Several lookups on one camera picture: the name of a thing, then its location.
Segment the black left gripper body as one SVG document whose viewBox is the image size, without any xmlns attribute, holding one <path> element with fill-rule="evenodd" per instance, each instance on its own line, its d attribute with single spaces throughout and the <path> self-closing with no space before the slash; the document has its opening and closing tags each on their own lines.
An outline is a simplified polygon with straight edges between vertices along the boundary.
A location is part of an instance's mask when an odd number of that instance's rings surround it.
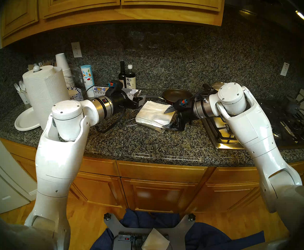
<svg viewBox="0 0 304 250">
<path fill-rule="evenodd" d="M 138 92 L 137 89 L 122 89 L 122 90 L 113 90 L 112 91 L 112 104 L 114 110 L 123 110 L 123 109 L 138 109 L 139 101 L 136 98 L 129 98 L 127 95 L 128 92 Z"/>
</svg>

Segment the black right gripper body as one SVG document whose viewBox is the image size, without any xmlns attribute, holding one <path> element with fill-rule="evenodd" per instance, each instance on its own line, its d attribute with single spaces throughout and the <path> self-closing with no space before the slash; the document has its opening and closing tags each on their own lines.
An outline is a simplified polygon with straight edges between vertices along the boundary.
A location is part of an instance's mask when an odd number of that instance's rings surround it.
<svg viewBox="0 0 304 250">
<path fill-rule="evenodd" d="M 175 131 L 184 131 L 187 123 L 191 124 L 192 121 L 197 120 L 197 116 L 193 111 L 193 102 L 182 104 L 181 102 L 175 102 L 173 104 L 174 109 L 177 112 L 175 125 Z"/>
</svg>

